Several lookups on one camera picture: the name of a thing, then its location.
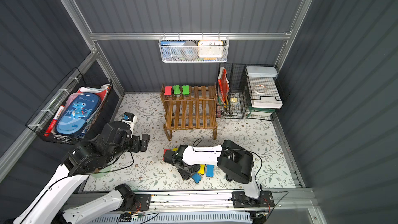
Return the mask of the light blue eraser top row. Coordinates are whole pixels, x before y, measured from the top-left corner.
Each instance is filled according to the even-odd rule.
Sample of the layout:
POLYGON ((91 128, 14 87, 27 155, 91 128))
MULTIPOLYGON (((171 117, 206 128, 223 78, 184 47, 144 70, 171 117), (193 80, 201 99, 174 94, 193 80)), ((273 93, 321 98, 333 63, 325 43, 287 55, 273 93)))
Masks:
POLYGON ((195 182, 196 184, 198 184, 198 183, 202 180, 202 177, 201 177, 198 173, 194 173, 194 174, 191 176, 191 178, 194 180, 194 182, 195 182))

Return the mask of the yellow eraser top row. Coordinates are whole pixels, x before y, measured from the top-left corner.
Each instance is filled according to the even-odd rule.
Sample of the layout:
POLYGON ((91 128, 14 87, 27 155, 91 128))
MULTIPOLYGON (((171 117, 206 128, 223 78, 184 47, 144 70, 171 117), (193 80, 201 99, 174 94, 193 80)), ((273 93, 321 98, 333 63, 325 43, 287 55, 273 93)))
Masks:
POLYGON ((198 174, 199 175, 204 175, 205 174, 205 165, 204 164, 200 165, 200 169, 198 171, 198 174))

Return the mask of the green eraser top row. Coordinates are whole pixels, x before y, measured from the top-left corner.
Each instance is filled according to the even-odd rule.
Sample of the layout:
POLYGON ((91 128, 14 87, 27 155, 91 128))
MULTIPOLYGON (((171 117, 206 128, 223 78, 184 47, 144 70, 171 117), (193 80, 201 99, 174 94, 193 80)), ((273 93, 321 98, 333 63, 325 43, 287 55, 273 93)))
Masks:
POLYGON ((191 87, 189 85, 183 85, 181 88, 182 88, 182 95, 184 97, 190 96, 191 87))
POLYGON ((174 95, 174 96, 179 96, 179 95, 181 95, 180 85, 174 85, 174 86, 173 86, 173 95, 174 95))

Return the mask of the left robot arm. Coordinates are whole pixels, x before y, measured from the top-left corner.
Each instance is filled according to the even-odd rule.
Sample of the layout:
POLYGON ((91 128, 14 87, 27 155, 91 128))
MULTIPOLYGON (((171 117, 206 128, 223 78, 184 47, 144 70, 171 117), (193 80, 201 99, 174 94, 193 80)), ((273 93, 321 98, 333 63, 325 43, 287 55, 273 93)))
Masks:
POLYGON ((91 140, 75 145, 57 167, 51 180, 27 209, 12 222, 14 224, 85 224, 113 210, 139 210, 135 193, 126 184, 77 211, 61 211, 77 187, 92 174, 103 169, 124 154, 145 152, 150 135, 133 135, 134 122, 112 121, 91 140))

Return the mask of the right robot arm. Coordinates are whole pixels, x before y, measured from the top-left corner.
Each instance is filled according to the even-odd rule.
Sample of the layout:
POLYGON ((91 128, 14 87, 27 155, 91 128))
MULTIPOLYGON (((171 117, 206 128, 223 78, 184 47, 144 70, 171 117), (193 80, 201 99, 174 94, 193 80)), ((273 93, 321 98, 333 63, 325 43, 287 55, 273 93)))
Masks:
POLYGON ((236 143, 225 140, 213 147, 197 147, 202 139, 193 145, 180 145, 177 150, 165 149, 163 161, 177 168, 184 180, 192 178, 196 183, 201 180, 200 171, 210 171, 209 166, 218 167, 226 175, 226 180, 243 185, 245 196, 238 200, 241 204, 259 207, 261 205, 261 187, 256 180, 254 156, 236 143))

